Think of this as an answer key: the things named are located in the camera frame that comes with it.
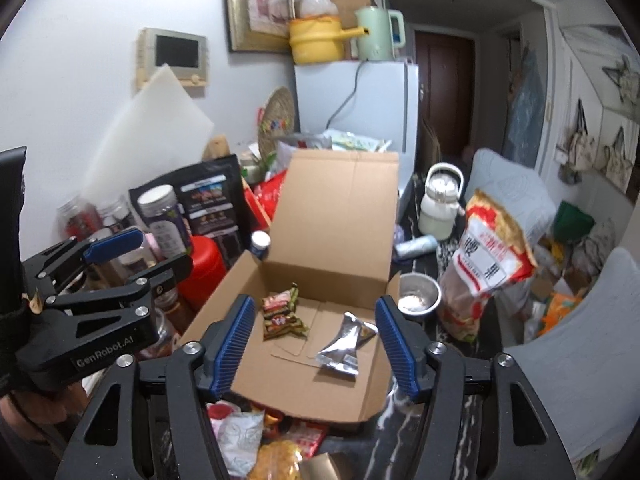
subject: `red container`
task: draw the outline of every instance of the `red container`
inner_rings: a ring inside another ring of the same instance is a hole
[[[178,284],[178,290],[194,311],[199,311],[226,275],[225,263],[216,243],[206,236],[191,237],[193,270]]]

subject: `woven basket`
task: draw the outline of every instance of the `woven basket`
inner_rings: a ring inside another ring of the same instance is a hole
[[[258,149],[262,160],[276,149],[275,139],[293,132],[296,106],[288,88],[276,88],[258,118]]]

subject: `white kettle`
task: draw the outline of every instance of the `white kettle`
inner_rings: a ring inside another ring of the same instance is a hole
[[[450,174],[441,173],[443,171],[454,174],[460,183]],[[423,235],[432,235],[438,241],[451,236],[456,216],[465,213],[458,203],[464,183],[465,177],[453,164],[441,162],[430,167],[418,220],[418,229]]]

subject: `brown door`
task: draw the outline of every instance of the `brown door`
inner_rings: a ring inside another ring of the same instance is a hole
[[[415,33],[420,67],[420,113],[435,130],[442,155],[460,156],[469,142],[474,88],[474,42]]]

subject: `human hand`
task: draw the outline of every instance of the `human hand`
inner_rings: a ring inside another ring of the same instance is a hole
[[[53,398],[34,392],[13,392],[23,412],[38,426],[64,422],[68,415],[85,409],[88,399],[81,383],[75,383],[55,394]],[[0,413],[18,436],[25,440],[42,440],[39,433],[14,406],[9,396],[0,399]]]

